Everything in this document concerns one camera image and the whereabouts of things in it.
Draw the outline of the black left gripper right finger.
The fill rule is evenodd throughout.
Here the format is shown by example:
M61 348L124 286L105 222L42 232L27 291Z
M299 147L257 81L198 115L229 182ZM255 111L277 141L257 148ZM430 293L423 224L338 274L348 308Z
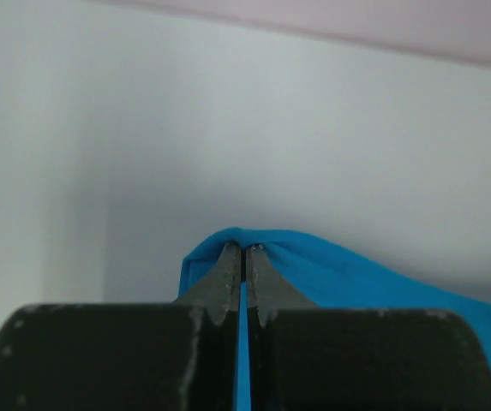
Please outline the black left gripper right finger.
M254 410L491 410L470 326L440 309L322 308L247 248Z

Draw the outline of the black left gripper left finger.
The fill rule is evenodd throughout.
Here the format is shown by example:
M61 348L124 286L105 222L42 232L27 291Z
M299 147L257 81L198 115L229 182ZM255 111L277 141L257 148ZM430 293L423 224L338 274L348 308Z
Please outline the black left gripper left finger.
M242 250L171 303L39 304L0 328L0 410L232 410Z

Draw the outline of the blue t shirt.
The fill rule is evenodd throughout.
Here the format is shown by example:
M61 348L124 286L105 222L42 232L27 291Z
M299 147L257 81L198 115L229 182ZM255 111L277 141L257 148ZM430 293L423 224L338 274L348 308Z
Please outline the blue t shirt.
M261 244L272 266L322 307L433 307L462 316L479 337L491 366L491 303L403 276L320 237L282 229L223 229L182 262L179 295L215 265L227 242Z

